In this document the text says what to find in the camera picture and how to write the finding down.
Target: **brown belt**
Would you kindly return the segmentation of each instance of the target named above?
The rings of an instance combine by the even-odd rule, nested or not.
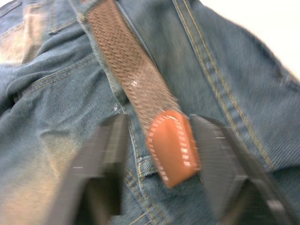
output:
[[[88,13],[98,47],[134,107],[147,147],[164,183],[172,188],[200,169],[188,117],[158,69],[127,27],[114,0]]]

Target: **blue denim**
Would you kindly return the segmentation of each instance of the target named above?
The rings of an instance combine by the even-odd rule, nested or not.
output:
[[[87,13],[99,2],[15,0],[0,10],[0,224],[42,224],[70,161],[116,113],[129,115],[130,140],[122,215],[111,224],[216,224],[201,174],[172,189],[160,180],[91,32]],[[300,217],[300,83],[197,0],[118,5],[182,111],[231,127]]]

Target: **faded denim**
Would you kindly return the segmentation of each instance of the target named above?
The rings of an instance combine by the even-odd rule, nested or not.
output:
[[[86,19],[99,2],[1,8],[0,224],[42,224],[70,160],[116,113],[129,115],[130,145],[122,215],[111,224],[216,224],[201,174],[173,189],[160,180]],[[197,0],[118,2],[182,111],[231,127],[300,217],[299,82],[256,37]]]

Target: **black object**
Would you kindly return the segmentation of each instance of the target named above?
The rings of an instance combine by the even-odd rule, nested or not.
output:
[[[106,225],[112,215],[120,214],[128,137],[123,114],[95,130],[74,158],[46,225]]]
[[[216,122],[192,115],[202,179],[223,225],[296,225],[297,218],[256,160]]]

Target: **white background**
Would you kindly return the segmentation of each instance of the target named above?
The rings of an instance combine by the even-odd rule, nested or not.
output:
[[[0,6],[10,0],[0,0]],[[259,37],[300,80],[300,0],[201,0]]]

